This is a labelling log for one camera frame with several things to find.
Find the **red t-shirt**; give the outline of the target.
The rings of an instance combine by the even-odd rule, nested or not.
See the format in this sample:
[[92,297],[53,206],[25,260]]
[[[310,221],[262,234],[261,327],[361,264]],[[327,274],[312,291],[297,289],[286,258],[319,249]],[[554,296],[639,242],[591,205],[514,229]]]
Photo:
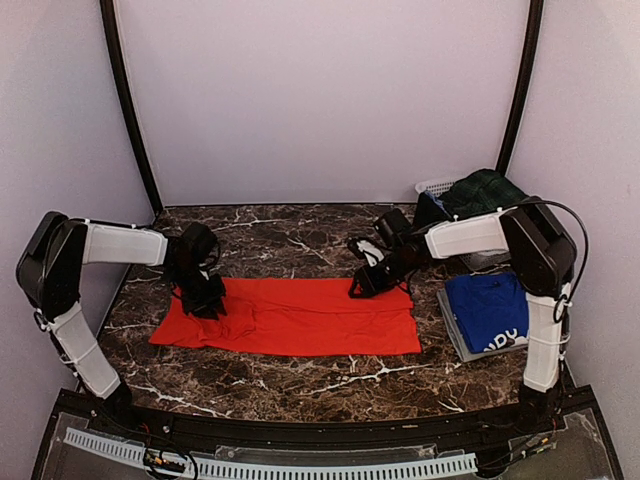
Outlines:
[[398,290],[353,299],[348,278],[224,281],[225,315],[185,314],[172,299],[152,345],[285,357],[395,356],[421,352],[413,302]]

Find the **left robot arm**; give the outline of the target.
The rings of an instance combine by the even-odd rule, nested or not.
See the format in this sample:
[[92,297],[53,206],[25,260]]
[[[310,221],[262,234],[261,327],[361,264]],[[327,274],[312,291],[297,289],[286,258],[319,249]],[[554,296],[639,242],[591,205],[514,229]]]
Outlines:
[[81,306],[81,274],[88,264],[131,264],[160,267],[177,290],[183,311],[216,320],[226,310],[226,289],[213,272],[219,256],[217,236],[204,224],[192,223],[179,236],[134,224],[71,218],[49,211],[41,219],[17,267],[16,280],[34,319],[49,334],[61,361],[83,387],[101,400],[101,417],[120,436],[141,427],[140,412],[124,399],[130,390],[109,363],[92,333]]

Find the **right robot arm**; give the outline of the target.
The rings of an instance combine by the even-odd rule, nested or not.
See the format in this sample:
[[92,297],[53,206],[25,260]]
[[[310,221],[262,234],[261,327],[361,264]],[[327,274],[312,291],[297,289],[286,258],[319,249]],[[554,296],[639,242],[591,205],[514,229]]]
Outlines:
[[457,215],[423,226],[392,209],[374,224],[377,240],[351,238],[348,249],[364,260],[353,276],[352,298],[390,291],[432,260],[501,251],[524,288],[529,312],[529,346],[523,386],[546,393],[560,379],[566,318],[588,253],[579,251],[554,215],[557,202],[529,197],[507,208],[462,219]]

